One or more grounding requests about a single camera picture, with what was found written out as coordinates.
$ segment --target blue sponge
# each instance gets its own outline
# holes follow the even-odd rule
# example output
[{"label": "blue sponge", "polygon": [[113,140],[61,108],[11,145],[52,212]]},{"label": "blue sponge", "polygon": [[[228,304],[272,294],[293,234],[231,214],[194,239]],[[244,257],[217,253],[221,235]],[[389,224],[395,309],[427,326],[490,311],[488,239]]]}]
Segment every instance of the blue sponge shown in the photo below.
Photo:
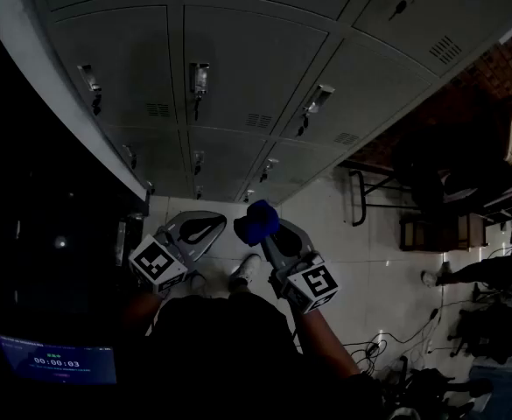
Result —
[{"label": "blue sponge", "polygon": [[259,244],[263,238],[275,234],[279,229],[279,215],[265,200],[258,200],[248,207],[246,216],[235,220],[235,232],[250,246]]}]

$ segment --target monitor screen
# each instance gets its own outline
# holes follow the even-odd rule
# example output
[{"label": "monitor screen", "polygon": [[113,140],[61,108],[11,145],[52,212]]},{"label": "monitor screen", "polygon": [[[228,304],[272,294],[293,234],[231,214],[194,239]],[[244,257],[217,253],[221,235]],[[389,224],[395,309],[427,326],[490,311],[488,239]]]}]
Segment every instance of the monitor screen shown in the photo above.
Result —
[{"label": "monitor screen", "polygon": [[1,348],[22,378],[69,384],[115,384],[114,351],[108,346],[51,346],[0,335]]}]

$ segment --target brick wall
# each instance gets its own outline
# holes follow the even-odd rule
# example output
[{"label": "brick wall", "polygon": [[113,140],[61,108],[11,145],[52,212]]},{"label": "brick wall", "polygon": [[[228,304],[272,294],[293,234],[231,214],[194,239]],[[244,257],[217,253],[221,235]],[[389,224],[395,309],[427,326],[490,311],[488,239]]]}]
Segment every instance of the brick wall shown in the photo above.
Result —
[{"label": "brick wall", "polygon": [[512,95],[512,38],[504,45],[493,45],[436,94],[350,159],[391,168],[392,149],[403,135],[431,124],[470,121],[488,104],[509,95]]}]

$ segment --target shoe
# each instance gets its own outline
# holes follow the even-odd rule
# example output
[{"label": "shoe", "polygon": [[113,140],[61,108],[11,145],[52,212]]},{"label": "shoe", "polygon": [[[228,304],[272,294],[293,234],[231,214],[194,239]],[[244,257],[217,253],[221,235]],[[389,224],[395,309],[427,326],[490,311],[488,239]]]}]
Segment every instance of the shoe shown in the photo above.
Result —
[{"label": "shoe", "polygon": [[444,274],[452,274],[452,270],[450,269],[450,262],[442,262],[442,265],[438,270],[438,275],[443,276]]},{"label": "shoe", "polygon": [[425,286],[429,288],[434,288],[437,285],[437,274],[434,272],[429,272],[428,270],[421,271],[421,281]]},{"label": "shoe", "polygon": [[242,262],[235,273],[230,276],[228,280],[228,287],[243,284],[243,282],[239,281],[241,279],[246,282],[245,284],[249,284],[252,281],[254,275],[259,272],[261,264],[262,258],[258,254],[250,255]]}]

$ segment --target wall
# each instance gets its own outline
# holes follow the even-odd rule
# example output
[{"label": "wall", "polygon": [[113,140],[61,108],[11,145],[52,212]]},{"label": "wall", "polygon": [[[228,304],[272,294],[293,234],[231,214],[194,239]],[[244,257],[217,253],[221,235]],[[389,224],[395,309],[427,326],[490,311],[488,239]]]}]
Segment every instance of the wall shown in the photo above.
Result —
[{"label": "wall", "polygon": [[512,38],[497,43],[350,160],[391,168],[391,152],[403,135],[436,123],[471,120],[492,101],[512,95]]},{"label": "wall", "polygon": [[146,191],[82,106],[73,84],[39,28],[30,0],[0,0],[0,39],[20,71],[69,130],[139,198]]}]

